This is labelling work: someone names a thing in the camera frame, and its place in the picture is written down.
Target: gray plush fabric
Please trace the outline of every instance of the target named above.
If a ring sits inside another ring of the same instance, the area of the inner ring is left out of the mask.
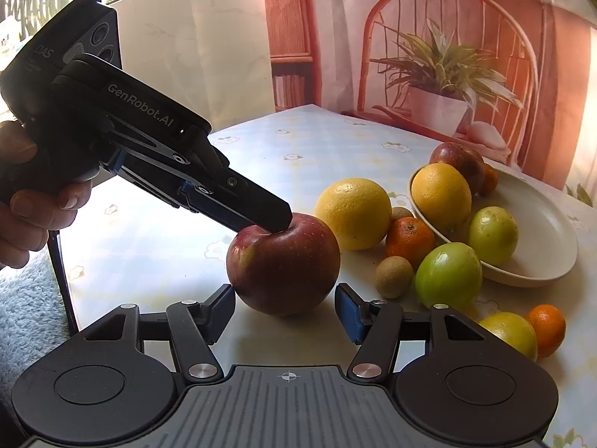
[[[14,416],[10,392],[23,370],[68,339],[60,290],[47,248],[29,264],[0,271],[0,402]]]

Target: camera lens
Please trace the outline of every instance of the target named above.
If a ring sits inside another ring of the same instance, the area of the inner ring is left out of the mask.
[[[100,55],[98,55],[101,60],[106,62],[110,62],[112,60],[112,56],[114,56],[114,52],[112,52],[110,47],[106,47],[102,50],[102,52],[100,52]]]
[[[108,31],[110,27],[107,23],[102,23],[96,27],[96,29],[91,34],[91,44],[92,45],[99,45],[103,42],[106,35],[108,35]]]

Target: potted plant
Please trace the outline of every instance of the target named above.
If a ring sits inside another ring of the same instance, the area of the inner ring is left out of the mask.
[[[506,78],[488,67],[492,55],[469,45],[452,44],[437,23],[427,19],[431,44],[413,34],[399,32],[404,56],[371,59],[385,64],[390,73],[386,88],[408,86],[407,100],[413,121],[453,136],[467,109],[474,115],[477,102],[496,108],[497,99],[522,107],[516,95],[503,86]]]

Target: cabinet door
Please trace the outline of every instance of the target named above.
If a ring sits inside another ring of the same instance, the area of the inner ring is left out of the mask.
[[[305,0],[265,0],[272,58],[311,55]]]

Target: bookshelf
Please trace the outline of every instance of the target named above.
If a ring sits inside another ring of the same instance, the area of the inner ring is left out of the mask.
[[[321,104],[313,0],[265,0],[276,111]]]

